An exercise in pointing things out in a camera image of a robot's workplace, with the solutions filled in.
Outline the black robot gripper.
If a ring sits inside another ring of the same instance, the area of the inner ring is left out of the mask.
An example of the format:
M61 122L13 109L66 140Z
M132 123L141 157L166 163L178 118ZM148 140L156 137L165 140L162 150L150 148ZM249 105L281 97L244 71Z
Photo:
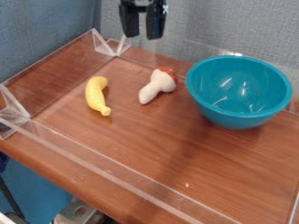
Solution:
M122 32L128 38L138 35L138 12L146 12L146 38L149 40L160 39L164 35L168 3L165 0L120 0L118 16Z

